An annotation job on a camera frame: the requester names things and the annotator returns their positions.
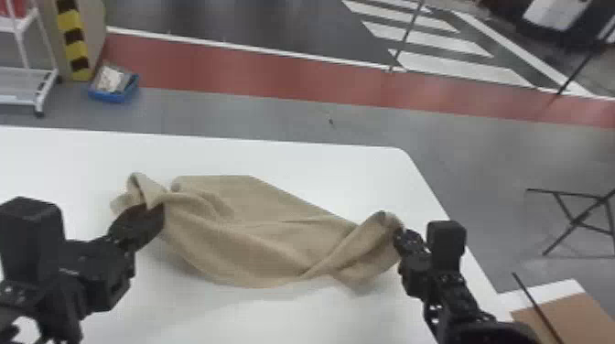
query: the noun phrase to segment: red floor stripe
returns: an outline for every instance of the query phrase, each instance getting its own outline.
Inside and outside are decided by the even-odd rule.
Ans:
[[[145,87],[615,128],[615,102],[487,82],[124,35],[109,35],[102,58],[139,73]]]

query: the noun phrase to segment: metal rack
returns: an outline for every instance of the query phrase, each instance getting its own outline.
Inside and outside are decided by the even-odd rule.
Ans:
[[[49,94],[49,90],[55,82],[60,82],[58,64],[51,50],[49,37],[43,27],[36,1],[29,1],[30,8],[27,15],[17,18],[12,0],[0,0],[6,2],[9,17],[0,16],[0,33],[12,33],[19,49],[19,55],[23,68],[0,67],[0,104],[32,105],[34,114],[41,118],[43,104]],[[38,28],[43,37],[43,42],[51,60],[51,70],[33,70],[27,59],[26,47],[24,46],[24,34],[32,22],[38,23]]]

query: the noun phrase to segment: yellow and black hazard stripe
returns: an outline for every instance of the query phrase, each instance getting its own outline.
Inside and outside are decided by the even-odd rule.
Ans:
[[[58,28],[64,35],[64,51],[72,70],[72,79],[88,81],[92,77],[92,66],[85,45],[83,22],[77,0],[56,0]]]

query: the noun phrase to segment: cardboard box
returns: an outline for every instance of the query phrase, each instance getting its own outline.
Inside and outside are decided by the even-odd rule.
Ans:
[[[615,322],[587,293],[558,298],[540,305],[546,317],[566,344],[615,342]],[[556,344],[533,308],[513,311],[512,317],[534,329],[542,344]]]

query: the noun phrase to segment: beige towel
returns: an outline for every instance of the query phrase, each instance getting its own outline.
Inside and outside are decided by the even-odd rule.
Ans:
[[[112,209],[143,202],[164,203],[162,238],[218,283],[271,287],[331,274],[352,284],[398,261],[391,238],[403,224],[393,214],[356,225],[254,177],[178,177],[168,191],[134,173]]]

